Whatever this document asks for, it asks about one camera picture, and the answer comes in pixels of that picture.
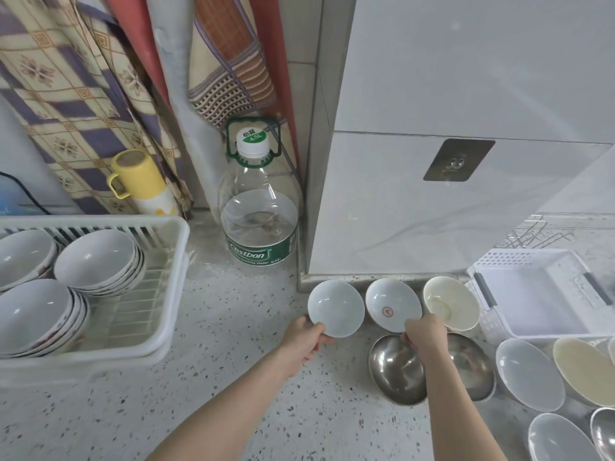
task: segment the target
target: forearm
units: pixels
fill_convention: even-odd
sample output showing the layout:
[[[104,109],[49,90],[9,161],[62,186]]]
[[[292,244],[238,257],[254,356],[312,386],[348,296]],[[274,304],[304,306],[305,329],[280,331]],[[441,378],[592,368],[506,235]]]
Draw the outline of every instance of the forearm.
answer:
[[[147,461],[233,461],[287,377],[277,352],[264,356],[180,424]]]
[[[435,461],[505,461],[447,353],[423,358]]]

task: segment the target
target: white bottle cap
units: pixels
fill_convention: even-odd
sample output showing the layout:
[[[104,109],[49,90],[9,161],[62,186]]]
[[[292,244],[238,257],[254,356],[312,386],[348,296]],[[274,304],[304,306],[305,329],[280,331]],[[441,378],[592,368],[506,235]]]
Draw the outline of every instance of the white bottle cap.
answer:
[[[237,133],[237,151],[243,158],[262,158],[269,153],[269,137],[260,128],[243,128]]]

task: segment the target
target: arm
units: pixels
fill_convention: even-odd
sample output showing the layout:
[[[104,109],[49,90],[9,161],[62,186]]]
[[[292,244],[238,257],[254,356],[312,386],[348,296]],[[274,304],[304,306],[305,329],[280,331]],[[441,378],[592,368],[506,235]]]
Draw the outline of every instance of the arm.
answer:
[[[305,316],[293,320],[278,348],[182,422],[146,461],[238,459],[280,387],[332,340],[324,331]]]
[[[406,335],[425,366],[436,461],[506,461],[448,354],[447,330],[433,314],[406,320]]]

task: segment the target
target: thermos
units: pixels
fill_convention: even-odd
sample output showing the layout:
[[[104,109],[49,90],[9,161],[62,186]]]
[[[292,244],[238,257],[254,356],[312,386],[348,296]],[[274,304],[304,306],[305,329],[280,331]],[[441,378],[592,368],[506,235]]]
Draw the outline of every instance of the thermos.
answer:
[[[107,185],[118,199],[132,197],[143,215],[179,215],[175,197],[160,175],[154,159],[141,149],[120,152],[111,161],[113,173],[107,177]],[[113,180],[119,177],[126,192],[118,194]]]

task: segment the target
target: green label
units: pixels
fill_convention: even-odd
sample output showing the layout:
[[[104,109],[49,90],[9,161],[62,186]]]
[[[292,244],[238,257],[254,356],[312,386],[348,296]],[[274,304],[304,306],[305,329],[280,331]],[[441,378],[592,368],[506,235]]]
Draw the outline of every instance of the green label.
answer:
[[[250,247],[236,243],[226,235],[226,242],[233,255],[243,263],[250,265],[272,265],[284,260],[293,251],[295,232],[278,244],[267,247]]]
[[[254,144],[255,142],[263,142],[266,138],[267,133],[265,131],[257,132],[257,130],[254,128],[243,133],[243,141],[249,144]]]

